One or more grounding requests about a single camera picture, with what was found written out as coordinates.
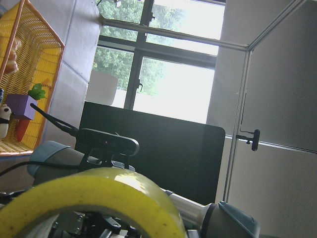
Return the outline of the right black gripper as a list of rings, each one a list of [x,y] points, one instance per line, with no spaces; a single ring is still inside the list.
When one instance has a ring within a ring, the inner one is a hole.
[[[27,238],[143,238],[142,233],[120,218],[85,211],[63,211],[38,224]]]

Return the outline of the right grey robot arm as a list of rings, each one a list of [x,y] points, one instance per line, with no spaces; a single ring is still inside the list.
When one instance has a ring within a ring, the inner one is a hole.
[[[145,238],[185,238],[190,224],[201,238],[257,238],[258,222],[225,203],[201,205],[156,185],[127,165],[117,167],[54,141],[28,161],[39,182],[0,209],[3,238],[47,237],[66,212],[115,216]]]

